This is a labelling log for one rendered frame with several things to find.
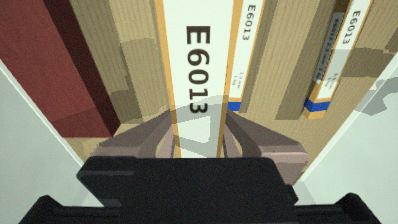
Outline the tan cardboard pack with blue bands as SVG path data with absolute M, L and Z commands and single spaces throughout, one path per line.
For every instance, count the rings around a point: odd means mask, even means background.
M 220 158 L 242 0 L 155 0 L 177 158 Z

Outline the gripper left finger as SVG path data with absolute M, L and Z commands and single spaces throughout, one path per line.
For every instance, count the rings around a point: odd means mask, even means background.
M 156 156 L 156 148 L 163 137 L 163 144 Z M 168 109 L 151 120 L 98 143 L 89 157 L 173 158 L 174 149 L 172 117 L 170 109 Z

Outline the tan welding electrode pack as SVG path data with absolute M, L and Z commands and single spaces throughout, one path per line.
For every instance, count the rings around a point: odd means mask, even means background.
M 373 0 L 336 0 L 302 114 L 323 118 Z

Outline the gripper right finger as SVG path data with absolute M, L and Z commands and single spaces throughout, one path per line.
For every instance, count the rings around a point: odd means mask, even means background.
M 242 154 L 237 149 L 233 137 L 241 145 Z M 284 183 L 290 185 L 310 160 L 300 142 L 241 117 L 228 108 L 222 144 L 224 158 L 271 158 Z

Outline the tan pack of welding electrodes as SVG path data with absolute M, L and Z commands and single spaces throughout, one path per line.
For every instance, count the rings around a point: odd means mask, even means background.
M 265 0 L 242 0 L 228 109 L 238 114 Z

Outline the dark red low platform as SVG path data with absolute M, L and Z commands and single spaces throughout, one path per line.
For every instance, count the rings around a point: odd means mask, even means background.
M 69 0 L 0 0 L 0 59 L 62 138 L 121 125 Z

